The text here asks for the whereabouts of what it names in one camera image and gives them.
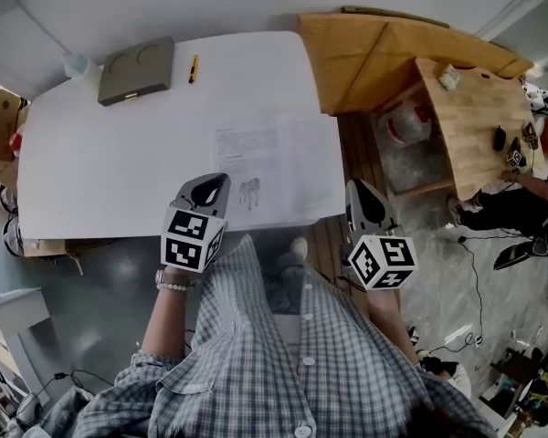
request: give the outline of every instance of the shirt pocket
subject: shirt pocket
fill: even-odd
[[[223,369],[234,332],[206,341],[156,383],[175,394],[198,394],[213,390]]]

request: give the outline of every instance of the white table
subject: white table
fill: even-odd
[[[194,55],[198,74],[189,84]],[[210,131],[261,110],[320,111],[294,33],[176,44],[169,90],[109,107],[73,81],[53,88],[26,120],[17,185],[23,237],[160,234],[181,185],[211,172]]]

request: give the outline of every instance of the forearm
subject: forearm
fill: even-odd
[[[515,182],[548,202],[548,182],[527,175],[517,175],[515,177]]]
[[[418,363],[412,341],[400,315],[395,290],[367,292],[367,309],[372,323],[390,339],[412,363]]]
[[[175,360],[184,358],[185,302],[185,292],[159,289],[142,342],[142,351]]]

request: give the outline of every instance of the brown wooden floor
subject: brown wooden floor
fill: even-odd
[[[345,182],[352,178],[364,179],[386,195],[384,173],[368,116],[361,113],[344,114],[337,117],[337,122]],[[345,214],[321,219],[311,225],[306,234],[309,242],[307,260],[337,287],[351,294],[356,305],[366,313],[365,293],[337,278],[341,274],[339,245],[347,243],[348,236]]]

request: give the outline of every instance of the yellow marker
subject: yellow marker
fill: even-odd
[[[199,64],[199,56],[195,55],[191,62],[191,74],[189,75],[189,83],[195,83],[197,78],[197,65]]]

